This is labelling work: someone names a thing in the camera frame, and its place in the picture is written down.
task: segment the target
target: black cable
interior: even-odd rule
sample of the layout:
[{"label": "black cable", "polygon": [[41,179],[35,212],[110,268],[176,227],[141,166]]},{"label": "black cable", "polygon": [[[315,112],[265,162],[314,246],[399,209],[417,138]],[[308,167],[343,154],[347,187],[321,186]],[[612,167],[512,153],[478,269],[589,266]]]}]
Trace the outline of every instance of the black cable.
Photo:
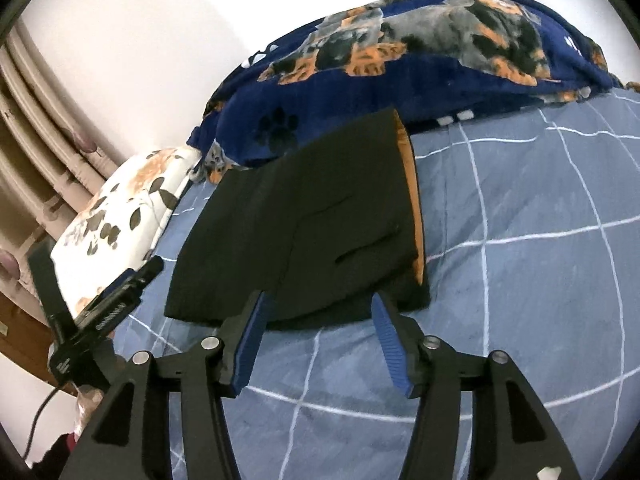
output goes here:
[{"label": "black cable", "polygon": [[38,419],[40,415],[42,415],[43,410],[47,407],[47,404],[53,396],[58,393],[62,389],[62,386],[56,386],[53,390],[50,391],[49,395],[42,401],[42,404],[38,408],[35,416],[33,417],[33,422],[31,423],[31,431],[29,432],[29,438],[27,439],[27,447],[24,450],[24,454],[22,456],[23,460],[27,460],[29,456],[29,452],[31,451],[31,444],[33,444],[33,434],[36,432],[36,424],[38,423]]}]

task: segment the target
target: black clamp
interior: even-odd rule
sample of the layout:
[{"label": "black clamp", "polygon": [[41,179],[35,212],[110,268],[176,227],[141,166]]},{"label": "black clamp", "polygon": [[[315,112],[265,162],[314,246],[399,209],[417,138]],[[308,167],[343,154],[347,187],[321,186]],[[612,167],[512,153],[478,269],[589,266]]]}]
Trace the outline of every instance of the black clamp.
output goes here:
[{"label": "black clamp", "polygon": [[[270,301],[254,292],[242,313],[188,352],[138,352],[108,391],[71,454],[62,480],[169,480],[168,394],[182,394],[190,480],[239,480],[222,397],[246,386]],[[372,317],[392,381],[420,407],[401,480],[442,480],[454,471],[460,392],[474,393],[471,480],[579,480],[558,429],[513,360],[456,352],[425,336],[393,301],[373,297]]]},{"label": "black clamp", "polygon": [[394,385],[407,398],[420,397],[401,480],[452,477],[461,391],[474,394],[469,480],[579,480],[558,428],[506,352],[456,352],[425,336],[382,293],[374,295],[371,313]]},{"label": "black clamp", "polygon": [[108,335],[140,304],[142,292],[164,269],[164,262],[153,256],[138,270],[127,269],[74,320],[58,286],[50,255],[53,244],[47,238],[28,257],[33,283],[54,335],[49,370],[60,386],[73,382],[106,392],[117,375]]}]

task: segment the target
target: orange fabric lining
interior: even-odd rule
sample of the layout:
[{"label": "orange fabric lining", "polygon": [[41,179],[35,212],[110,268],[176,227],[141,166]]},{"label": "orange fabric lining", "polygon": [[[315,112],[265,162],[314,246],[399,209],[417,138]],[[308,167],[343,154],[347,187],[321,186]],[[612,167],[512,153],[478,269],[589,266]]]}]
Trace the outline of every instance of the orange fabric lining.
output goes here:
[{"label": "orange fabric lining", "polygon": [[418,193],[418,177],[415,171],[414,150],[412,150],[404,124],[402,124],[400,116],[395,110],[394,117],[396,119],[396,133],[398,134],[398,150],[402,157],[406,183],[411,197],[411,206],[414,210],[415,248],[418,251],[418,257],[414,260],[413,267],[415,279],[419,285],[422,285],[424,277],[424,232],[422,230],[422,211],[420,209],[420,194]]}]

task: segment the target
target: plastic bag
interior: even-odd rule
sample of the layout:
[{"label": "plastic bag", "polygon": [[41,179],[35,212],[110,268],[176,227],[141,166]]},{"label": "plastic bag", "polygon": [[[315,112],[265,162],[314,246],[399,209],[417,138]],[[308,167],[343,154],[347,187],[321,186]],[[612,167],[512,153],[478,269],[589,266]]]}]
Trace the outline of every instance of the plastic bag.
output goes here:
[{"label": "plastic bag", "polygon": [[80,438],[82,431],[89,423],[95,409],[102,402],[104,393],[98,388],[92,386],[78,387],[78,400],[76,400],[76,421],[74,423],[74,436],[76,442]]}]

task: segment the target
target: blue gripper pad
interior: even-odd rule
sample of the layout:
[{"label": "blue gripper pad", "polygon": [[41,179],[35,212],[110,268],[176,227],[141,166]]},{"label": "blue gripper pad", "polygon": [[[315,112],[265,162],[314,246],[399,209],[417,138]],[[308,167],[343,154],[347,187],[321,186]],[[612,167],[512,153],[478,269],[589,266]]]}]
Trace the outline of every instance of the blue gripper pad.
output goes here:
[{"label": "blue gripper pad", "polygon": [[234,373],[230,386],[236,395],[249,384],[251,373],[254,371],[255,358],[258,355],[262,336],[267,327],[271,300],[265,292],[261,292],[255,300],[255,306],[244,326],[244,331],[238,341],[234,355]]},{"label": "blue gripper pad", "polygon": [[371,300],[371,317],[376,327],[376,334],[385,355],[386,366],[394,386],[402,391],[408,399],[412,396],[414,384],[408,373],[407,351],[400,341],[398,330],[391,319],[387,306],[379,294]]}]

